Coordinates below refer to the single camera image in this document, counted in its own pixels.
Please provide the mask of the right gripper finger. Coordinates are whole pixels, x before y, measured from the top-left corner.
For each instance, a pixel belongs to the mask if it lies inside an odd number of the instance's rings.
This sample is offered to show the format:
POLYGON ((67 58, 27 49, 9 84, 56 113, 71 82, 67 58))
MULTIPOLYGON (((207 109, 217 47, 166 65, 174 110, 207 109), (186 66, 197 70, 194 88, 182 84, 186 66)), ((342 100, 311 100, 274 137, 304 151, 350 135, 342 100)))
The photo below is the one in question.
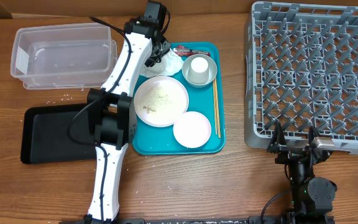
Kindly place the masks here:
POLYGON ((308 145, 318 146, 321 143, 318 130, 314 126, 309 127, 308 131, 308 145))
POLYGON ((282 126, 278 120, 274 122, 275 129, 272 138, 268 144, 267 152, 280 153, 287 147, 287 142, 283 133, 282 126))

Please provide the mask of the white napkin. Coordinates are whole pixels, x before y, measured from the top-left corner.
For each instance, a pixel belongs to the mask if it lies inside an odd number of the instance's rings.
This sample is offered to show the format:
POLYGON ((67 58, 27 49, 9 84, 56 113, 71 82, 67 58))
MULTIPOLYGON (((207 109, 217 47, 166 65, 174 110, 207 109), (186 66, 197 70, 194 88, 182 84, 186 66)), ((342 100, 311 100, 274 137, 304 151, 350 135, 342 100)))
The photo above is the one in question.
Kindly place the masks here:
POLYGON ((172 49, 162 57, 160 63, 152 67, 141 66, 139 74, 146 78, 156 76, 172 76, 178 73, 184 64, 184 61, 172 49))

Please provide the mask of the red sauce packet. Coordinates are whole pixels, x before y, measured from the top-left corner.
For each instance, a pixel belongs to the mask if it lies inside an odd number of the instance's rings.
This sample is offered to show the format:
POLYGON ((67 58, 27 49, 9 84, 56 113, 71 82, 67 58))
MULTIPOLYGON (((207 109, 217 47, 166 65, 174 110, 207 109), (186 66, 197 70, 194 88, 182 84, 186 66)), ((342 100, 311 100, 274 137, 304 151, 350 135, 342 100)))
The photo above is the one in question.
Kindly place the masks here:
POLYGON ((181 57, 189 57, 189 56, 196 55, 196 54, 207 55, 209 57, 211 56, 211 54, 209 52, 207 52, 207 51, 189 49, 189 48, 186 48, 183 45, 179 45, 179 46, 175 47, 173 49, 173 51, 178 56, 181 56, 181 57))

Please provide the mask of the white cup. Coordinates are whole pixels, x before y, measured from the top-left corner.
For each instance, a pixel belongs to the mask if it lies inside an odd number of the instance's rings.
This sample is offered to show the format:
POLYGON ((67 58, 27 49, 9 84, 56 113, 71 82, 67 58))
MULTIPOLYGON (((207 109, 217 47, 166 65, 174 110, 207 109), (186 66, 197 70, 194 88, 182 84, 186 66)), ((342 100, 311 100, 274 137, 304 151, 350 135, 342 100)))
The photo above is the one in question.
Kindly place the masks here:
POLYGON ((204 57, 193 57, 188 69, 188 80, 194 85, 204 85, 209 79, 209 63, 204 57))

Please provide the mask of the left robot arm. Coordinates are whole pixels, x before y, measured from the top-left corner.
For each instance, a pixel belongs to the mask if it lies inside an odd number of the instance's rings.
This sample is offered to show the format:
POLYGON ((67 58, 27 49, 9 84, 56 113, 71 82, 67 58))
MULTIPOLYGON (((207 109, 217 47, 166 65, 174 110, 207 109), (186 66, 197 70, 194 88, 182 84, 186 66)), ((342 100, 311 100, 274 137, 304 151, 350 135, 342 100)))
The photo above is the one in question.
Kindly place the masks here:
POLYGON ((123 29, 123 47, 109 78, 100 89, 90 89, 84 111, 96 149, 96 175, 92 203, 83 223, 117 223, 119 182, 123 158, 132 142, 137 118, 132 95, 142 66, 160 63, 169 51, 164 33, 168 9, 148 1, 144 15, 130 19, 123 29))

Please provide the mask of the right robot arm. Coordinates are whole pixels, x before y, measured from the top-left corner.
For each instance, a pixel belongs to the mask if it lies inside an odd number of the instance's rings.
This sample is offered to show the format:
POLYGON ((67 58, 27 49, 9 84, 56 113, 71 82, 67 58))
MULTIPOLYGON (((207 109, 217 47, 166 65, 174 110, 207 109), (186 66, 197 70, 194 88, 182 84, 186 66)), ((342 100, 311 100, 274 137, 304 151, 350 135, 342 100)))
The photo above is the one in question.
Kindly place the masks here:
POLYGON ((334 223, 328 213, 333 209, 337 185, 314 174, 313 166, 326 161, 334 152, 331 138, 323 137, 311 126, 304 146, 287 144, 281 124, 276 121, 267 152, 277 155, 275 163, 283 164, 290 188, 271 198, 260 214, 261 223, 334 223), (268 206, 281 196, 291 193, 292 209, 275 219, 266 220, 268 206))

